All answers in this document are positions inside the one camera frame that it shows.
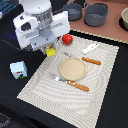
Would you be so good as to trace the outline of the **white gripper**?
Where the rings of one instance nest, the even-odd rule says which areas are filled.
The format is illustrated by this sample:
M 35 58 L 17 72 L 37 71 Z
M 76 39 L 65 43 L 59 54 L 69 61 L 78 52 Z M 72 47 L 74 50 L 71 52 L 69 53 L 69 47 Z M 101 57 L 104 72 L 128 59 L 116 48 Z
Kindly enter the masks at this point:
M 22 12 L 14 20 L 15 33 L 21 49 L 37 50 L 55 42 L 57 37 L 70 31 L 68 12 L 50 16 L 51 22 L 41 16 Z

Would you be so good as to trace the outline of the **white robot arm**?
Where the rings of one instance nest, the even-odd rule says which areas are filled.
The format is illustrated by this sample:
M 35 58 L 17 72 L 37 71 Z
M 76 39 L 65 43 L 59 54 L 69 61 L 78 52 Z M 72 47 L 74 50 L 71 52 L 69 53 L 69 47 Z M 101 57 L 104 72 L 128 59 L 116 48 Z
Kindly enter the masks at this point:
M 50 0 L 18 0 L 23 12 L 14 20 L 21 49 L 37 50 L 51 44 L 70 31 L 68 12 L 54 15 Z

